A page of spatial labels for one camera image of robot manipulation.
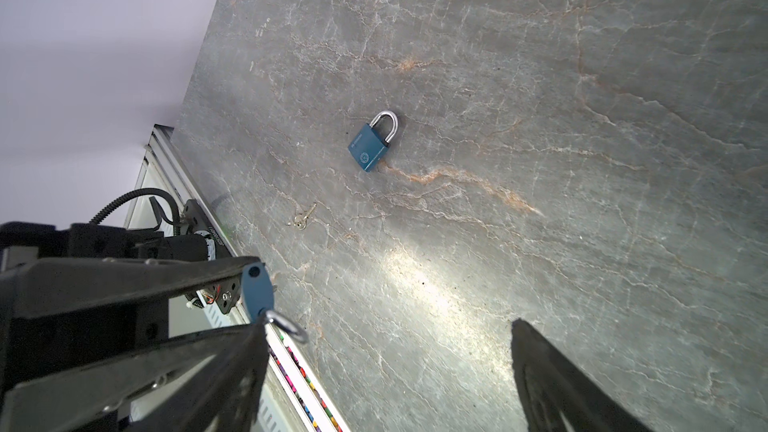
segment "metal ring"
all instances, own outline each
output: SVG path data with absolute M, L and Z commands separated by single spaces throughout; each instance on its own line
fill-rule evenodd
M 389 143 L 389 141 L 391 141 L 392 138 L 397 133 L 397 126 L 398 126 L 397 116 L 395 115 L 395 113 L 393 111 L 391 111 L 391 110 L 382 110 L 382 111 L 380 111 L 378 114 L 376 114 L 376 117 L 374 117 L 373 120 L 371 120 L 371 123 L 369 125 L 370 125 L 370 127 L 372 129 L 379 122 L 379 119 L 381 119 L 384 116 L 387 116 L 390 119 L 392 119 L 392 131 L 389 133 L 389 135 L 386 137 L 386 139 L 384 139 L 384 142 Z
M 264 311 L 264 323 L 276 325 L 280 330 L 285 331 L 293 338 L 293 340 L 300 344 L 306 344 L 310 341 L 310 335 L 301 325 L 298 325 L 280 312 L 272 309 Z

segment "marble countertop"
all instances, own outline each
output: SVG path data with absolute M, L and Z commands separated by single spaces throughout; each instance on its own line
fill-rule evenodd
M 172 140 L 354 430 L 526 430 L 518 317 L 655 430 L 764 430 L 766 4 L 218 0 Z

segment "cable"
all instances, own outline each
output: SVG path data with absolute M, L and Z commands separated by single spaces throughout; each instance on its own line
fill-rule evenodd
M 181 234 L 181 227 L 177 226 L 176 224 L 180 223 L 180 216 L 179 216 L 179 207 L 172 197 L 171 194 L 163 190 L 162 188 L 137 188 L 136 190 L 131 190 L 127 194 L 123 194 L 120 197 L 117 197 L 115 200 L 110 202 L 106 207 L 102 208 L 101 211 L 96 214 L 90 221 L 91 224 L 97 225 L 101 224 L 101 222 L 109 216 L 112 212 L 114 212 L 118 207 L 122 206 L 129 200 L 132 200 L 136 197 L 141 196 L 160 196 L 165 199 L 166 202 L 168 202 L 168 206 L 170 206 L 170 216 L 173 219 L 174 224 L 174 235 Z
M 195 294 L 184 294 L 184 298 L 187 299 L 187 307 L 203 308 L 203 303 L 197 298 Z
M 221 293 L 221 285 L 217 285 L 216 286 L 216 295 L 215 296 L 213 296 L 213 295 L 209 294 L 208 292 L 206 292 L 205 289 L 201 290 L 200 292 L 205 297 L 205 303 L 206 304 L 212 304 L 212 303 L 216 302 L 216 300 L 219 298 L 219 293 Z
M 154 216 L 158 218 L 160 223 L 162 223 L 162 221 L 166 221 L 172 226 L 179 226 L 179 227 L 186 225 L 186 222 L 174 223 L 174 221 L 170 220 L 168 216 L 165 215 L 165 210 L 163 210 L 163 208 L 160 206 L 160 203 L 155 197 L 149 197 L 149 203 L 152 205 L 152 212 L 154 212 Z

